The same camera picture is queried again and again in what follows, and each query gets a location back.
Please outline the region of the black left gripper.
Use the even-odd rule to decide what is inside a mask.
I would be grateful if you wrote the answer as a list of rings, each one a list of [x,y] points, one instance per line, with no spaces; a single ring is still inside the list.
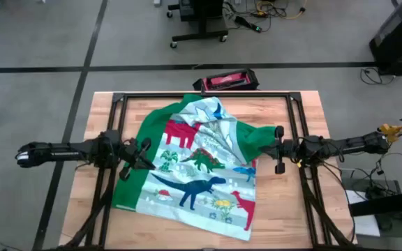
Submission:
[[[120,148],[119,157],[126,165],[119,172],[119,178],[127,181],[131,171],[137,169],[155,170],[156,166],[147,158],[147,151],[151,147],[151,139],[146,137],[140,146],[138,140],[134,138],[127,139]]]

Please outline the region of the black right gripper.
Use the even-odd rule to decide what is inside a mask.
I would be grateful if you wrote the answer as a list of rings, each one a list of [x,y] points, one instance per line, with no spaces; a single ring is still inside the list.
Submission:
[[[285,173],[283,158],[289,158],[291,162],[297,164],[297,143],[292,139],[283,139],[284,133],[284,127],[277,126],[274,132],[276,142],[260,147],[263,153],[277,160],[275,166],[276,174]]]

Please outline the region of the green dinosaur print towel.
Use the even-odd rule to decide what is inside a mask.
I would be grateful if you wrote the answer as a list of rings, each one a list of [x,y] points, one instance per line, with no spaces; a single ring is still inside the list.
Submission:
[[[216,97],[186,94],[145,117],[137,138],[150,140],[154,168],[120,176],[112,205],[249,241],[258,157],[274,133],[239,121]]]

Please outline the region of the red and black tool case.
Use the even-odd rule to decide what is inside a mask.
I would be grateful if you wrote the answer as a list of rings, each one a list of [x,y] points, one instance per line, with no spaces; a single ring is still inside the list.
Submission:
[[[200,78],[193,83],[196,91],[254,91],[260,85],[251,69],[236,70]]]

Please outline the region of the grey floor box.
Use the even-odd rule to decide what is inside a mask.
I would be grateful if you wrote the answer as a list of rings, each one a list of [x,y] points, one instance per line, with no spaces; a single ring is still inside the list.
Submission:
[[[399,183],[392,180],[372,179],[367,176],[368,172],[361,170],[347,171],[343,176],[343,185],[346,190],[366,192],[369,186],[384,188],[387,196],[399,195],[401,190]],[[402,213],[391,212],[374,215],[380,229],[381,238],[402,238]]]

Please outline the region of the black power adapter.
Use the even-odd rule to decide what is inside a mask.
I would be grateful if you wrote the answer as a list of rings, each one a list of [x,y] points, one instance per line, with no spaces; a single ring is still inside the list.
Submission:
[[[381,188],[379,186],[369,186],[366,189],[365,192],[365,198],[367,200],[372,200],[372,199],[379,199],[379,198],[383,198],[386,197],[386,191],[384,188]]]

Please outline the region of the yellow connector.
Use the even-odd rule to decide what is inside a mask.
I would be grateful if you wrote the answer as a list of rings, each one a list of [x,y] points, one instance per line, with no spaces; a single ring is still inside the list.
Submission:
[[[381,132],[390,144],[399,140],[402,134],[402,125],[388,125],[386,123],[382,124],[378,131]]]

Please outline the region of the white paper sheet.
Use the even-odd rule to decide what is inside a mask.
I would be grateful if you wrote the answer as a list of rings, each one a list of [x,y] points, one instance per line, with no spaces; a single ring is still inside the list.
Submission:
[[[355,204],[366,201],[364,192],[346,190],[346,195],[349,199],[349,204]],[[365,236],[380,237],[380,229],[374,215],[354,216],[355,233]]]

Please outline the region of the black power strip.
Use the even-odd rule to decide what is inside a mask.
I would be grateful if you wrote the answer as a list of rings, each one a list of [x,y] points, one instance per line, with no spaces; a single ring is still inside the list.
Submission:
[[[257,32],[257,33],[262,33],[262,28],[261,28],[261,27],[259,27],[259,26],[256,25],[256,24],[253,24],[253,23],[248,22],[248,21],[247,21],[245,18],[243,18],[243,17],[236,16],[236,17],[234,18],[234,22],[237,23],[238,25],[241,25],[241,26],[244,26],[244,27],[246,27],[246,28],[248,28],[248,29],[250,29],[250,30],[253,30],[253,31]]]

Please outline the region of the black rolling stand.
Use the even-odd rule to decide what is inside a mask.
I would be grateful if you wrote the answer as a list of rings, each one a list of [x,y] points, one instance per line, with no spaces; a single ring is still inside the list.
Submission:
[[[173,36],[170,47],[177,48],[177,43],[186,40],[202,40],[218,38],[224,43],[228,38],[228,28],[223,16],[224,0],[178,0],[178,3],[167,6],[167,18],[178,10],[182,22],[195,22],[198,31],[186,35]]]

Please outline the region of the black equipment cabinet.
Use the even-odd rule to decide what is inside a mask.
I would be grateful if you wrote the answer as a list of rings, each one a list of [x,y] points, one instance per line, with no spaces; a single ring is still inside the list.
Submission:
[[[380,75],[402,76],[402,3],[382,24],[369,47]]]

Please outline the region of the black metal table frame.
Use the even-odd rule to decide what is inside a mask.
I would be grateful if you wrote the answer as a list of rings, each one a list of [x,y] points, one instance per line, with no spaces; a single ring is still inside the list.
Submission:
[[[317,91],[226,91],[218,97],[239,120],[255,127],[281,125],[287,138],[329,134]],[[182,98],[181,91],[96,92],[84,136],[95,137],[113,122],[123,128],[124,138],[134,137],[148,113]],[[313,239],[324,243],[325,229],[317,215],[307,217],[296,164],[286,162],[282,175],[275,174],[275,164],[267,155],[258,160],[257,208],[250,241],[112,208],[97,217],[90,243],[116,251],[309,251]]]

